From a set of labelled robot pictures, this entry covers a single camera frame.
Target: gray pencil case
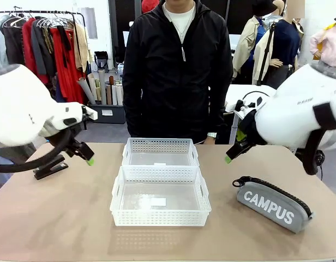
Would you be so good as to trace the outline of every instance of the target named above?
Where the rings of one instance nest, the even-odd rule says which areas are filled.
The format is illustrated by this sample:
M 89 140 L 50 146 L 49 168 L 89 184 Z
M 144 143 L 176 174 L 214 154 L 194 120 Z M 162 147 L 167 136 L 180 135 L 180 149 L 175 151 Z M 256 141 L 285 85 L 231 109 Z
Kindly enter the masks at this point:
M 314 217 L 307 204 L 284 190 L 250 176 L 234 180 L 237 200 L 294 233 L 302 231 Z

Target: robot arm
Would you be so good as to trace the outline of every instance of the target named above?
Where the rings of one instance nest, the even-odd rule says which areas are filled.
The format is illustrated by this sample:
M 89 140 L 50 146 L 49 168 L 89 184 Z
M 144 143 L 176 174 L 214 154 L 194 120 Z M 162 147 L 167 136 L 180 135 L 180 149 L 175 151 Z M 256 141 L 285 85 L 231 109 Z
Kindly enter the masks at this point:
M 282 145 L 298 148 L 306 172 L 317 173 L 316 151 L 336 148 L 336 79 L 306 65 L 274 96 L 254 100 L 254 107 L 250 102 L 227 105 L 241 117 L 239 128 L 247 135 L 227 152 L 227 160 L 255 145 Z
M 0 165 L 0 172 L 34 169 L 50 162 L 61 151 L 91 160 L 93 151 L 85 143 L 77 142 L 69 130 L 88 118 L 96 120 L 97 112 L 77 102 L 57 103 L 23 65 L 0 70 L 0 147 L 25 145 L 38 135 L 55 147 L 41 159 L 21 165 Z

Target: red garment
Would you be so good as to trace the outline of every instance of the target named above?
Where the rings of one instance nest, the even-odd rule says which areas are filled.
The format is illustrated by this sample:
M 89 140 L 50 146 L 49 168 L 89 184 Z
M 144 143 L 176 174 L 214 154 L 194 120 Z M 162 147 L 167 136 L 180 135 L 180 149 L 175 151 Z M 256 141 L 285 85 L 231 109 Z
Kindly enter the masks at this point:
M 22 43 L 24 49 L 24 60 L 25 66 L 30 69 L 44 84 L 49 82 L 47 75 L 40 75 L 37 73 L 36 61 L 33 55 L 32 43 L 31 43 L 31 27 L 32 22 L 35 21 L 35 18 L 30 18 L 22 26 Z
M 143 0 L 141 3 L 141 9 L 143 13 L 150 12 L 159 4 L 159 0 Z
M 70 50 L 67 50 L 62 41 L 59 30 L 51 29 L 54 42 L 55 63 L 58 72 L 60 90 L 67 102 L 85 102 L 85 93 L 82 87 L 77 83 L 79 78 L 84 78 L 85 74 L 76 69 L 75 52 L 73 42 L 73 31 L 66 31 L 67 40 L 70 44 Z

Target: clothing rack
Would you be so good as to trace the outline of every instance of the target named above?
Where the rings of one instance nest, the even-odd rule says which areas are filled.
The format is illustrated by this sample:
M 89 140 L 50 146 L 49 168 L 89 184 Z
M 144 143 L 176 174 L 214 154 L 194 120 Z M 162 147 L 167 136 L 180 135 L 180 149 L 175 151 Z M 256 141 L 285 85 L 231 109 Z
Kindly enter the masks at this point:
M 83 26 L 85 28 L 85 34 L 86 34 L 86 39 L 87 39 L 87 33 L 86 33 L 86 21 L 85 21 L 85 17 L 81 14 L 81 13 L 78 13 L 78 12 L 69 12 L 69 11 L 38 11 L 38 10 L 10 10 L 10 11 L 0 11 L 0 14 L 4 14 L 4 13 L 15 13 L 15 14 L 31 14 L 31 13 L 34 13 L 34 14 L 69 14 L 69 15 L 72 15 L 72 18 L 73 18 L 73 23 L 75 24 L 76 21 L 75 21 L 75 15 L 81 15 L 82 16 L 82 19 L 83 19 Z M 79 37 L 77 35 L 77 29 L 76 29 L 76 26 L 75 26 L 75 34 L 76 34 L 76 42 L 77 42 L 77 46 L 79 47 Z

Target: mannequin hand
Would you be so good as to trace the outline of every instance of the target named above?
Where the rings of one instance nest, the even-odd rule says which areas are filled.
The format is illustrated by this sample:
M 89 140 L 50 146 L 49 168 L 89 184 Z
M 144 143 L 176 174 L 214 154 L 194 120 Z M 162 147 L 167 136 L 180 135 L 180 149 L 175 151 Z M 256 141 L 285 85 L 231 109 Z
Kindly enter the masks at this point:
M 281 66 L 283 66 L 283 62 L 281 62 L 281 61 L 279 61 L 279 59 L 275 58 L 275 59 L 270 60 L 269 65 L 272 66 L 272 67 L 280 68 Z
M 315 52 L 315 56 L 318 57 L 319 59 L 321 59 L 322 52 L 321 51 Z
M 215 138 L 207 136 L 207 139 L 203 144 L 204 145 L 215 145 Z

